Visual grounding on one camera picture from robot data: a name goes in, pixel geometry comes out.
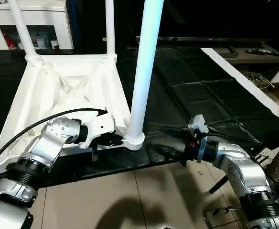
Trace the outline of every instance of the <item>wooden surface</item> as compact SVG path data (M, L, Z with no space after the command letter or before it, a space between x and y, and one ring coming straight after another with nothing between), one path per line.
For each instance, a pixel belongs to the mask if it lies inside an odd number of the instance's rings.
M270 56L270 55L256 55L249 54L246 52L247 49L255 49L255 48L236 48L238 53L238 57L230 57L225 58L230 64L244 64L244 63L279 63L278 56ZM264 44L261 49L273 50L270 46ZM227 48L214 48L214 50L221 53L229 53Z

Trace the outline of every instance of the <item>beige floor tile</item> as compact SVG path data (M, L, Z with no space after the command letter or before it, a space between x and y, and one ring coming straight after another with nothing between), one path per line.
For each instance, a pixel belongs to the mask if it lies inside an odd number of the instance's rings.
M245 220L239 220L239 221L237 221L237 223L238 223L240 229L247 229L248 228L247 225L246 225Z
M135 174L148 229L204 229L203 209L227 206L219 191L208 193L215 182L204 163L188 162L186 168L180 164L152 167ZM151 208L158 211L147 211ZM209 214L208 219L213 227L235 220L232 213Z
M215 229L240 229L239 225L237 222L225 224L223 226L217 227Z
M133 172L49 187L43 229L144 229Z
M43 220L44 203L46 196L46 188L38 190L38 197L33 206L29 209L30 214L33 215L33 224L31 229L41 229Z
M270 150L268 148L265 148L262 152L260 152L259 154L264 155L264 156L269 156L269 158L274 159L274 157L278 154L279 152L279 147L275 148L274 150Z
M205 164L207 165L208 169L210 170L215 182L218 182L225 175L224 171L213 167L212 163L205 163ZM226 182L220 188L220 191L223 194L227 205L232 206L232 207L240 206L240 202L239 202L237 196L235 195L235 192L229 181ZM232 213L236 220L245 218L245 214L242 210L234 210L234 211L232 211Z

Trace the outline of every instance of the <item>white 3d-printed frame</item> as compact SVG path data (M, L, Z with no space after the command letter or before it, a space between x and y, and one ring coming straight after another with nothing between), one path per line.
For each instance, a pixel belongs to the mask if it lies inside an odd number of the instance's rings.
M0 135L0 147L25 127L42 118L76 108L107 109L115 120L123 147L143 145L142 132L164 0L145 0L131 113L116 69L114 4L106 0L107 53L101 55L38 55L17 0L8 0L25 49L27 67ZM66 115L87 122L96 112ZM41 127L29 131L0 157L0 172L16 160ZM66 145L62 155L80 153Z

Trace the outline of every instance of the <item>white cabinet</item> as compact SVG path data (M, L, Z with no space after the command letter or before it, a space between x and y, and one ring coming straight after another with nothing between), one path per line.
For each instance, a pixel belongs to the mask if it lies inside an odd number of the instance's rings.
M65 0L19 0L23 19L40 31L54 31L60 49L73 49ZM2 30L15 31L14 18L8 4L0 4L0 50L8 49Z

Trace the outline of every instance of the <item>robotic arm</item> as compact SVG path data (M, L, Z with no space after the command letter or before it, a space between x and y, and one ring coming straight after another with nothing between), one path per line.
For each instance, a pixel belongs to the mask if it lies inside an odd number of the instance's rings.
M187 144L175 148L156 144L154 149L174 159L212 162L228 176L248 219L248 228L279 229L279 199L271 190L263 169L238 145L208 142L207 136L202 135L208 133L202 115L190 122L189 130L192 140Z
M202 115L190 122L189 130L192 140L186 144L176 148L154 145L154 148L174 159L212 162L227 174L249 221L248 228L279 229L279 199L271 190L263 169L240 146L207 141L208 128ZM97 116L86 125L64 117L50 120L18 161L7 166L7 175L0 180L0 229L31 227L33 215L27 208L34 203L37 190L42 187L64 144L87 148L96 137L112 132L114 121L110 114Z
M103 114L93 121L59 117L50 120L23 151L18 161L7 166L7 175L0 180L0 229L29 229L33 222L27 208L37 198L45 176L52 169L64 144L88 148L93 139L114 132L112 116Z

